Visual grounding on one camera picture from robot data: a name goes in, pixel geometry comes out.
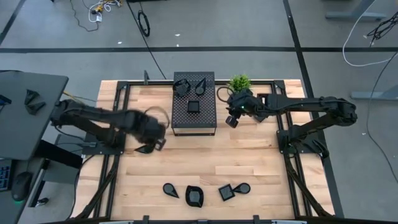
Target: keyboard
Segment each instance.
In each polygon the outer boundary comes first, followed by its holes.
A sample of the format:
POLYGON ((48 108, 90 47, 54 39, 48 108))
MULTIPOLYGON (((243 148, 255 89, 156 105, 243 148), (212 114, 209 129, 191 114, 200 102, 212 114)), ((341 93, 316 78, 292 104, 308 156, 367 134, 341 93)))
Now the keyboard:
POLYGON ((0 192, 11 189, 12 160, 0 159, 0 192))

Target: potted plant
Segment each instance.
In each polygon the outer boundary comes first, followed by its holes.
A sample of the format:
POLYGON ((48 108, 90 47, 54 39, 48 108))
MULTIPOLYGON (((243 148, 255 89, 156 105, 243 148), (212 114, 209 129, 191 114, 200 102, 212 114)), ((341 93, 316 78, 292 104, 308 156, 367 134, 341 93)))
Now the potted plant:
POLYGON ((229 81, 229 87, 232 88, 235 92, 240 92, 244 89, 250 88, 250 79, 246 74, 243 75, 235 75, 229 81))

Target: floor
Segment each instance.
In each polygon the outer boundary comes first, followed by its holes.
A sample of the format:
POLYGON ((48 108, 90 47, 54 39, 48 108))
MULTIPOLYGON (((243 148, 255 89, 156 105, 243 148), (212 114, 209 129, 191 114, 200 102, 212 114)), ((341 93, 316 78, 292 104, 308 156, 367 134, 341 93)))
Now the floor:
MULTIPOLYGON (((87 5, 96 3, 95 0, 85 2, 87 5)), ((290 0, 301 47, 341 47, 353 22, 326 20, 325 13, 349 11, 358 2, 290 0)), ((94 29, 95 25, 88 22, 88 12, 82 1, 72 0, 72 3, 81 24, 94 29)), ((18 5, 19 1, 0 0, 0 30, 7 26, 18 5)), ((217 78, 246 73, 251 78, 303 80, 282 1, 169 0, 144 2, 142 6, 150 20, 151 35, 147 42, 151 47, 255 46, 280 47, 290 51, 281 52, 275 48, 275 51, 154 52, 167 78, 172 78, 174 71, 214 71, 217 78)), ((131 4, 131 7, 137 14, 138 3, 131 4)), ((370 8, 370 11, 383 12, 388 17, 397 10, 397 1, 376 1, 370 8)), ((377 24, 359 23, 347 47, 368 47, 371 40, 364 35, 377 24)), ((373 47, 396 48, 397 35, 398 29, 395 28, 373 47)), ((143 47, 145 43, 126 4, 104 12, 99 29, 86 32, 77 26, 68 0, 55 0, 54 3, 23 0, 6 38, 0 42, 0 68, 66 75, 70 79, 67 91, 95 99, 101 80, 142 79, 144 70, 148 71, 151 79, 162 78, 150 54, 137 52, 143 47), (79 48, 108 50, 77 53, 79 48), (119 52, 109 52, 109 48, 119 52), (29 54, 7 53, 17 52, 15 49, 38 50, 29 54)), ((346 55, 352 63, 369 63, 388 59, 392 54, 390 50, 346 55)), ((304 52, 303 57, 315 96, 346 98, 358 107, 356 124, 325 131, 345 217, 398 221, 398 183, 366 131, 368 102, 349 98, 351 91, 370 90, 384 64, 350 67, 344 62, 341 52, 304 52)), ((395 85, 398 77, 394 71, 397 69, 398 63, 391 62, 376 90, 383 91, 395 85)), ((398 175, 397 112, 395 102, 373 101, 369 129, 398 175)), ((83 135, 77 129, 63 130, 83 135)), ((49 127, 44 139, 54 142, 56 137, 57 132, 49 127)), ((48 197, 50 202, 43 207, 25 209, 20 223, 64 220, 72 206, 73 185, 48 183, 42 196, 48 197)))

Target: black perforated box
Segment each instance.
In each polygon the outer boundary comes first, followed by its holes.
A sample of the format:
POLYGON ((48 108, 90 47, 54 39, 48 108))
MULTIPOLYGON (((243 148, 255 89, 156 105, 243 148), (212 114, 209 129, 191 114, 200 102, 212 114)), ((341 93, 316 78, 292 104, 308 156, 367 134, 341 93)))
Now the black perforated box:
POLYGON ((214 72, 175 72, 174 82, 186 78, 191 90, 185 96, 173 94, 172 129, 176 136, 213 136, 217 128, 214 72), (206 78, 206 91, 195 94, 196 85, 206 78), (188 102, 199 101, 200 112, 188 112, 188 102))

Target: wooden table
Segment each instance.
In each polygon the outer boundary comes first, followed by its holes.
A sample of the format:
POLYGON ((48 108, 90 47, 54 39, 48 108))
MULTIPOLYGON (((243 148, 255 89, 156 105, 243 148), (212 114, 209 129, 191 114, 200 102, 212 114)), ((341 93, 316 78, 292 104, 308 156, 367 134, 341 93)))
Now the wooden table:
MULTIPOLYGON (((117 82, 102 81, 98 107, 111 110, 117 82)), ((300 80, 285 80, 285 84, 288 97, 305 97, 300 80)), ((255 94, 270 93, 271 89, 269 85, 254 85, 252 91, 255 94)), ((221 92, 220 97, 227 99, 226 91, 221 92)), ((171 86, 131 88, 129 108, 145 110, 153 105, 163 107, 171 117, 171 86)), ((256 123, 243 116, 238 127, 233 129, 225 123, 226 104, 217 99, 216 107, 218 128, 215 136, 175 137, 169 128, 163 151, 148 155, 134 152, 140 144, 131 136, 126 138, 126 150, 119 163, 112 220, 142 220, 143 215, 149 215, 151 220, 251 220, 253 215, 259 215, 261 219, 294 217, 284 160, 275 135, 276 117, 256 123), (167 182, 174 184, 179 199, 163 193, 162 186, 167 182), (235 187, 242 182, 251 185, 250 193, 237 194, 223 202, 218 188, 226 184, 235 187), (205 201, 202 208, 186 204, 188 185, 203 189, 205 201)), ((160 113, 150 114, 165 120, 160 113)), ((309 113, 292 113, 292 118, 295 124, 310 121, 309 113)), ((326 211, 334 213, 319 156, 301 154, 301 160, 309 190, 326 211)), ((82 169, 72 216, 79 214, 96 192, 102 161, 103 156, 95 156, 82 169)), ((296 189, 300 212, 304 214, 300 190, 296 189)), ((104 214, 105 202, 103 200, 101 214, 104 214)))

